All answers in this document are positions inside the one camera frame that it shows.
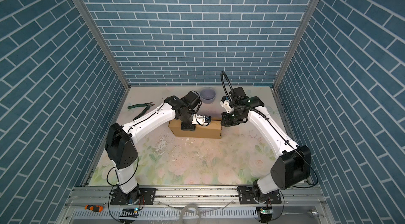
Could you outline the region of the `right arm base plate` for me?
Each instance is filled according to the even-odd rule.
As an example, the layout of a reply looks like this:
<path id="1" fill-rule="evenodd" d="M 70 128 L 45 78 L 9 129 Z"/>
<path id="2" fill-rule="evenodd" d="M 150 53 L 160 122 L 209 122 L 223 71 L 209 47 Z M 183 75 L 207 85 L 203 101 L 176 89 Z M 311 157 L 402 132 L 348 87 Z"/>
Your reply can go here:
<path id="1" fill-rule="evenodd" d="M 241 205 L 253 204 L 281 204 L 281 195 L 278 190 L 263 194 L 258 187 L 237 187 L 239 203 Z"/>

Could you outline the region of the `brown cardboard box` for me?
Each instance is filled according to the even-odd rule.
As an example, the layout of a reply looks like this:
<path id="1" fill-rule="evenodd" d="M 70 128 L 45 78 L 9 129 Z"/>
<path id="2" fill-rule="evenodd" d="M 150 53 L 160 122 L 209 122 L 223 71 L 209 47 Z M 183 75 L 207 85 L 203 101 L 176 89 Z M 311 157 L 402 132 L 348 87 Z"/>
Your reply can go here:
<path id="1" fill-rule="evenodd" d="M 180 120 L 170 121 L 168 127 L 177 137 L 221 139 L 222 136 L 221 120 L 218 118 L 212 119 L 211 123 L 206 127 L 195 125 L 194 131 L 182 130 Z"/>

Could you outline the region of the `orange black screwdriver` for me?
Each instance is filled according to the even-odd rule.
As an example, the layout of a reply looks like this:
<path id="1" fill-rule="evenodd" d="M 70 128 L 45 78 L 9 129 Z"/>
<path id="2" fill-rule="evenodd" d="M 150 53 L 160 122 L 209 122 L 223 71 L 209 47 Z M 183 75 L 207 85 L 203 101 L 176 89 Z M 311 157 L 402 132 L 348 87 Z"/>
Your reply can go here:
<path id="1" fill-rule="evenodd" d="M 103 211 L 103 207 L 98 206 L 98 205 L 86 205 L 85 209 L 93 211 L 93 212 L 102 212 Z"/>

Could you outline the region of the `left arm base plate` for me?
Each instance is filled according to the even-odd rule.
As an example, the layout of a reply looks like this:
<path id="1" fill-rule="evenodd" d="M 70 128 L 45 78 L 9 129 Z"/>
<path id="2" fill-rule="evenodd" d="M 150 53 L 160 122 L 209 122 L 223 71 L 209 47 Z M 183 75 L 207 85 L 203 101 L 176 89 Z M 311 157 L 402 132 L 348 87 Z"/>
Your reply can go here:
<path id="1" fill-rule="evenodd" d="M 131 205 L 153 205 L 156 188 L 135 188 L 129 193 L 124 193 L 120 188 L 115 188 L 110 192 L 110 205 L 131 206 Z"/>

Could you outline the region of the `clear plastic tube loop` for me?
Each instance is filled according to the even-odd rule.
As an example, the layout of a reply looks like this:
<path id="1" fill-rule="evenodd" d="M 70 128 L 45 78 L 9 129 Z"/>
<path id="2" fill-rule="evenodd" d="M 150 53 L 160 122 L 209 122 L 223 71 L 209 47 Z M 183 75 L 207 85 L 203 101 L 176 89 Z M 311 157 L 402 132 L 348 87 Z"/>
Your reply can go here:
<path id="1" fill-rule="evenodd" d="M 202 212 L 198 208 L 197 205 L 195 204 L 188 204 L 182 208 L 179 214 L 179 223 L 180 224 L 185 224 L 185 217 L 186 214 L 190 214 L 190 216 L 197 217 L 196 219 L 196 224 L 201 223 L 201 218 L 202 218 Z"/>

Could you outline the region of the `aluminium mounting rail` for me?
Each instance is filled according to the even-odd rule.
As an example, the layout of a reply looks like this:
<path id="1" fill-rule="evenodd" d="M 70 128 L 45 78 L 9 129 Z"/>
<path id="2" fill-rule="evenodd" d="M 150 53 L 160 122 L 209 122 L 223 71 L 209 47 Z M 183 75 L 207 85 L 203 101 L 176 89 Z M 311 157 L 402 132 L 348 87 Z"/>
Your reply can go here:
<path id="1" fill-rule="evenodd" d="M 325 206 L 327 204 L 319 186 L 299 189 L 290 188 L 272 192 L 264 199 L 257 199 L 253 189 L 248 186 L 141 186 L 133 197 L 135 206 L 183 206 L 195 203 L 200 206 L 235 205 L 271 206 Z M 65 204 L 67 207 L 86 205 L 129 207 L 129 197 L 110 187 L 75 187 Z"/>

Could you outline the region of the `lavender ceramic cup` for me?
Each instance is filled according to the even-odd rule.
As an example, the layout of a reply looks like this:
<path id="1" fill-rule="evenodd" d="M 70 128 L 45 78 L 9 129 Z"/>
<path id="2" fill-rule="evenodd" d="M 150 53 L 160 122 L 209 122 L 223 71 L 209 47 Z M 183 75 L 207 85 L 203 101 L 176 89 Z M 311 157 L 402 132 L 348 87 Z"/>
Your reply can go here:
<path id="1" fill-rule="evenodd" d="M 211 104 L 215 101 L 216 91 L 213 88 L 203 88 L 199 92 L 200 100 L 204 104 Z"/>

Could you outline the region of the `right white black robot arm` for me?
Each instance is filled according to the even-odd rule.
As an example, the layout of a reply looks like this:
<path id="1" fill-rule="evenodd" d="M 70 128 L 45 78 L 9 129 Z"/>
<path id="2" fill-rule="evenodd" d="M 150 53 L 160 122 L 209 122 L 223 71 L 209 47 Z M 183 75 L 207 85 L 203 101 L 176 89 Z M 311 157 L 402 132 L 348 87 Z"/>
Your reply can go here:
<path id="1" fill-rule="evenodd" d="M 262 134 L 276 155 L 271 168 L 253 182 L 255 199 L 263 203 L 270 194 L 290 188 L 308 178 L 311 172 L 311 151 L 299 146 L 275 122 L 259 97 L 249 97 L 242 87 L 225 92 L 220 105 L 225 109 L 221 114 L 223 127 L 251 123 Z"/>

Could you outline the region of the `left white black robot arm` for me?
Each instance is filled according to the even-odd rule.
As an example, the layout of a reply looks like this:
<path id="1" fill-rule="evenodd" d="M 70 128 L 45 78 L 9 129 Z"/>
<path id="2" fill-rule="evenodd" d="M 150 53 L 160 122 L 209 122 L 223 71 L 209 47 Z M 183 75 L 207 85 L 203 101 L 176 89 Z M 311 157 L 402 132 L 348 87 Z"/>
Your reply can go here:
<path id="1" fill-rule="evenodd" d="M 126 204 L 133 205 L 140 197 L 139 184 L 135 174 L 139 162 L 136 144 L 161 125 L 179 120 L 186 131 L 195 131 L 196 126 L 207 126 L 212 118 L 199 114 L 202 101 L 197 92 L 190 91 L 184 97 L 175 95 L 167 97 L 161 105 L 132 122 L 110 126 L 105 143 L 105 150 L 114 165 L 118 184 L 116 193 L 124 196 Z"/>

